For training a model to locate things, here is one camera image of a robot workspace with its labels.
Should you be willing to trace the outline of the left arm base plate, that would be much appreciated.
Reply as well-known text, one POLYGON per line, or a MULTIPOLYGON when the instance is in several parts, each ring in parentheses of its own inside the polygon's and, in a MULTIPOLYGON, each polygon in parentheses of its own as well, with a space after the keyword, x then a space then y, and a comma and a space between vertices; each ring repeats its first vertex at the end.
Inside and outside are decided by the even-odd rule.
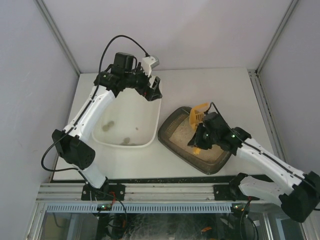
POLYGON ((81 192, 82 201, 111 201, 125 198, 126 186, 120 183, 104 183, 101 188, 94 188, 86 181, 81 192))

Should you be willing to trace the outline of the yellow litter scoop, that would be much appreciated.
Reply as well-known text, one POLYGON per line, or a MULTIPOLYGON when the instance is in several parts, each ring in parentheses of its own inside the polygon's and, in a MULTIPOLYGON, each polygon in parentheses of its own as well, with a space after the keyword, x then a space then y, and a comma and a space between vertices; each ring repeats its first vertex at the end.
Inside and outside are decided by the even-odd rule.
POLYGON ((205 111, 208 110, 209 105, 210 104, 208 102, 202 103, 200 105, 193 107, 190 110, 189 125, 192 128, 194 134, 191 139, 191 143, 189 145, 191 145, 193 147, 193 154, 194 155, 198 155, 201 152, 201 149, 195 146, 196 131, 197 131, 198 125, 203 122, 203 118, 205 116, 205 111))

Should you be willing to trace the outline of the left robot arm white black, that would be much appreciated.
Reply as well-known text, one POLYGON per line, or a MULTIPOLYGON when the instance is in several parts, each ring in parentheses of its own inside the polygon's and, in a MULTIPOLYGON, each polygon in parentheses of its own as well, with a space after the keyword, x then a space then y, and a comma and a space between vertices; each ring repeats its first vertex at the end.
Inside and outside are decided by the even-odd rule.
POLYGON ((63 130, 52 133, 53 146, 60 158, 78 171, 94 189, 108 184, 108 178, 95 164, 96 152, 88 145, 89 137, 105 109, 125 89, 134 89, 148 102, 162 98, 160 78, 152 70, 160 64, 154 55, 146 55, 137 66, 135 56, 118 52, 106 70, 100 70, 92 90, 79 112, 63 130))

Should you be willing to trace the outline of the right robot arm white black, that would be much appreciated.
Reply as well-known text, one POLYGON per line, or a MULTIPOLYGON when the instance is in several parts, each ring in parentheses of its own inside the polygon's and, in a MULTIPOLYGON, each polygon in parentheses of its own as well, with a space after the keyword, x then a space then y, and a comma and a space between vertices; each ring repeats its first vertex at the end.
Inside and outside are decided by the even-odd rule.
POLYGON ((281 207, 292 220, 303 223, 320 203, 320 176, 305 173, 285 163, 263 148, 240 127, 230 128, 217 112, 191 111, 189 124, 195 131, 188 146, 197 151, 217 145, 250 164, 260 168, 271 182, 239 173, 229 182, 230 192, 242 193, 281 207))

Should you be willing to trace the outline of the white plastic tub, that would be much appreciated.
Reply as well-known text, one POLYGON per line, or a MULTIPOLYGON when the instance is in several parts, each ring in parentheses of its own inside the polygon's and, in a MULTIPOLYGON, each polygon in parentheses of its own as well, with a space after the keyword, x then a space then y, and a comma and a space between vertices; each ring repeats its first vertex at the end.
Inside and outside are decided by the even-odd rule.
POLYGON ((100 116, 91 133, 93 140, 117 148, 148 146, 156 136, 161 103, 161 99, 147 101, 136 90, 125 89, 100 116), (103 131, 102 127, 110 121, 114 121, 114 126, 109 126, 108 131, 103 131), (121 145, 125 138, 130 138, 130 142, 121 145))

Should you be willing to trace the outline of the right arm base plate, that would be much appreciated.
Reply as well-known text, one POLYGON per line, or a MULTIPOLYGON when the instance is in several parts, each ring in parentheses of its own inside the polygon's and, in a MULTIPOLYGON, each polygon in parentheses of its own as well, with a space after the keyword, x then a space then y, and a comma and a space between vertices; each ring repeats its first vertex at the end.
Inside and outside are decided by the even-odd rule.
POLYGON ((240 190, 240 183, 248 177, 246 173, 239 173, 229 183, 216 184, 213 186, 214 199, 216 201, 246 201, 250 197, 240 190))

